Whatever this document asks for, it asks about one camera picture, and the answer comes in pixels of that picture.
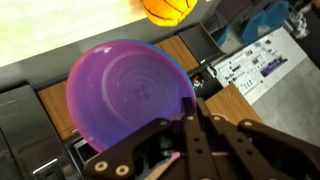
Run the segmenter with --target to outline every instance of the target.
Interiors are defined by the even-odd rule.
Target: wooden panel
[[[154,46],[156,46],[157,48],[160,48],[160,49],[162,49],[159,43],[157,43],[157,44],[154,44]]]
[[[73,135],[78,134],[78,130],[74,127],[71,126],[65,131],[59,132],[60,138],[64,141],[72,137]]]
[[[257,113],[233,84],[208,99],[206,105],[212,114],[223,115],[233,124],[238,124],[243,119],[262,123]]]
[[[179,36],[173,36],[169,39],[159,42],[158,44],[165,52],[177,60],[186,72],[189,72],[199,66],[199,63],[193,57]]]
[[[151,172],[149,176],[145,178],[145,180],[159,179],[159,177],[171,166],[172,163],[174,163],[177,160],[177,158],[170,158],[170,160],[167,161],[166,163],[157,166],[157,169]]]
[[[67,107],[66,85],[66,82],[61,82],[38,92],[58,133],[67,131],[68,129],[70,130],[70,128],[75,130]]]

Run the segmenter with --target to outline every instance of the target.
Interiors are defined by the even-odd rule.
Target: robotic arm
[[[88,162],[85,175],[145,179],[171,158],[158,179],[319,179],[319,147],[252,120],[232,125],[212,116],[202,99],[197,103],[193,113],[183,99],[182,120],[153,120]]]

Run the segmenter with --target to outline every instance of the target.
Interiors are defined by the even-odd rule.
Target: blue object
[[[245,45],[251,44],[258,39],[258,28],[264,23],[265,18],[265,11],[261,11],[244,23],[241,38]]]
[[[228,32],[229,32],[229,27],[225,26],[224,28],[219,29],[218,31],[212,34],[213,39],[216,41],[216,43],[220,47],[222,46],[224,41],[226,41]]]
[[[269,5],[265,10],[266,18],[263,25],[271,29],[278,28],[289,17],[289,2],[280,1]]]

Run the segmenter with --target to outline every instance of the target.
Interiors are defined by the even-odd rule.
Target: bolt
[[[125,176],[129,173],[129,167],[127,165],[120,165],[116,169],[116,174],[118,176]]]
[[[213,116],[213,119],[216,120],[216,121],[220,121],[221,117],[220,116]]]
[[[105,171],[108,168],[108,163],[105,161],[99,161],[94,165],[94,170],[97,172]]]
[[[252,122],[246,121],[246,122],[244,122],[244,125],[245,126],[252,126]]]
[[[161,125],[161,126],[165,126],[165,125],[167,125],[167,124],[168,124],[167,121],[161,121],[161,122],[160,122],[160,125]]]
[[[187,117],[187,120],[188,120],[188,121],[192,121],[193,119],[194,119],[193,116],[188,116],[188,117]]]

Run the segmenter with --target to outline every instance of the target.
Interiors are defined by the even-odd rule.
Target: basketball
[[[190,14],[197,0],[143,0],[144,10],[158,26],[176,26]]]

